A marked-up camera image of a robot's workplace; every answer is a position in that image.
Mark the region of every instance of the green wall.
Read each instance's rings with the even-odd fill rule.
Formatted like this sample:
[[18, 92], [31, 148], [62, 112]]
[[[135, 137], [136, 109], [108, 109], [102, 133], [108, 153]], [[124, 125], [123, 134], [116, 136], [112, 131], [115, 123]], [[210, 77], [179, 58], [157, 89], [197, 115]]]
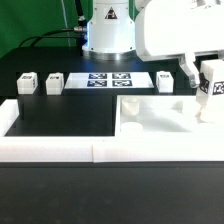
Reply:
[[[81, 0], [84, 14], [92, 16], [92, 0]], [[74, 0], [64, 0], [68, 27], [77, 25]], [[133, 0], [130, 16], [133, 19]], [[1, 0], [0, 3], [0, 58], [19, 46], [26, 38], [65, 28], [61, 0]], [[38, 46], [68, 46], [68, 41], [47, 39]]]

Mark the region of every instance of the white platform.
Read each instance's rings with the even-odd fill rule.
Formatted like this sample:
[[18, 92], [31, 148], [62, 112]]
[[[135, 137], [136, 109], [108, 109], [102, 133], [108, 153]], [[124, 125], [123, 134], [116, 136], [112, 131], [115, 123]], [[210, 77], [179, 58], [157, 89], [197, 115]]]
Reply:
[[[122, 97], [114, 137], [0, 137], [0, 162], [224, 161], [224, 125], [181, 112], [195, 97], [137, 96], [135, 118], [120, 114]], [[143, 124], [141, 134], [120, 132], [130, 119]]]

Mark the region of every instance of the white block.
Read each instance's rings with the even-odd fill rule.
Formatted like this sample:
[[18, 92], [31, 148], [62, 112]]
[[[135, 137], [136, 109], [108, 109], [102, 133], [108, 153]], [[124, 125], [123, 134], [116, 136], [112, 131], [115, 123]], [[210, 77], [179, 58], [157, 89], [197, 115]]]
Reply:
[[17, 88], [19, 94], [33, 94], [38, 86], [37, 73], [23, 73], [17, 80]]
[[196, 100], [201, 104], [201, 120], [223, 122], [224, 110], [224, 62], [220, 59], [202, 61], [200, 72], [204, 80], [197, 89]]
[[173, 92], [173, 77], [170, 72], [160, 71], [156, 74], [156, 85], [160, 93]]
[[47, 95], [60, 95], [64, 88], [63, 73], [51, 73], [46, 80]]
[[224, 62], [208, 60], [201, 64], [205, 80], [197, 89], [196, 100], [204, 109], [224, 106]]
[[0, 106], [0, 137], [5, 136], [18, 116], [19, 108], [17, 100], [6, 100]]

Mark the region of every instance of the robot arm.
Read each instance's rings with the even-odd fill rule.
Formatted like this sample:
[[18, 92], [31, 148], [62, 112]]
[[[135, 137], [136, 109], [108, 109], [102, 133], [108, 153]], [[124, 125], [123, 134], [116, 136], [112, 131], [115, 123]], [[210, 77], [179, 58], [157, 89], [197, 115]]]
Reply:
[[223, 55], [221, 0], [136, 0], [137, 55], [143, 61], [178, 58], [192, 88], [200, 84], [195, 56]]

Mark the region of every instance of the white tray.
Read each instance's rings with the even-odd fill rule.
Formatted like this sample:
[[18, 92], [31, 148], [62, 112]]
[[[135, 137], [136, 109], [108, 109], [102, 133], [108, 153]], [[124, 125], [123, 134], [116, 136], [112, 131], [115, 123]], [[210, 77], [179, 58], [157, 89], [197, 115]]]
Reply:
[[[123, 98], [134, 97], [139, 101], [139, 114], [127, 116], [121, 112]], [[183, 105], [191, 107], [189, 113], [183, 113]], [[115, 136], [122, 135], [151, 135], [155, 132], [213, 132], [224, 131], [223, 124], [205, 123], [199, 116], [193, 115], [192, 108], [196, 105], [195, 96], [118, 96], [116, 112]], [[122, 125], [136, 122], [142, 125], [143, 131], [129, 129], [122, 131]]]

